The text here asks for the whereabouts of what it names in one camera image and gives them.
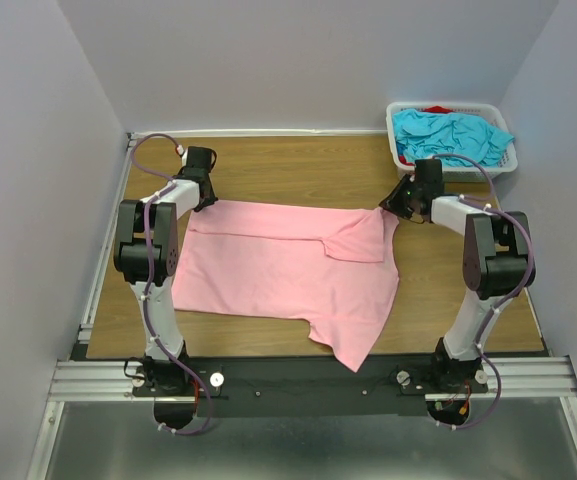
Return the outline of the pink t shirt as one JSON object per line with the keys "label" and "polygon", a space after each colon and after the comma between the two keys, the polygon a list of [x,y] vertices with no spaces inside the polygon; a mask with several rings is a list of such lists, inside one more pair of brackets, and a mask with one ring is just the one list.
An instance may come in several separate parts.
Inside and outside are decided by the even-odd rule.
{"label": "pink t shirt", "polygon": [[305,320],[350,371],[380,337],[399,284],[398,218],[222,200],[193,213],[172,285],[175,309]]}

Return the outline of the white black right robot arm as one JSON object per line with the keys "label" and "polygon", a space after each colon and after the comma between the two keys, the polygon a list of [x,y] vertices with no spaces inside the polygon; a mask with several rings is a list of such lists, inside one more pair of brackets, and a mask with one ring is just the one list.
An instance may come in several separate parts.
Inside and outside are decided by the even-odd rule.
{"label": "white black right robot arm", "polygon": [[534,281],[535,254],[527,215],[486,199],[445,191],[442,154],[420,159],[380,203],[400,219],[415,216],[463,236],[464,300],[440,338],[426,378],[448,392],[475,379],[484,346],[503,310]]}

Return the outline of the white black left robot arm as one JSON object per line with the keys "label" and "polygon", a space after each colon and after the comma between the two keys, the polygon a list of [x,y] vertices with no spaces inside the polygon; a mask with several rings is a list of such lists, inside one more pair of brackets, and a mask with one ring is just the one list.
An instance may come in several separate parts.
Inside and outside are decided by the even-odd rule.
{"label": "white black left robot arm", "polygon": [[180,258],[179,218],[217,202],[210,179],[217,153],[177,144],[182,166],[171,176],[139,164],[136,152],[129,154],[133,166],[166,183],[140,200],[121,201],[117,211],[113,263],[135,295],[146,335],[144,373],[133,378],[169,395],[182,393],[189,384],[208,393],[204,381],[184,364],[186,344],[176,323],[172,284]]}

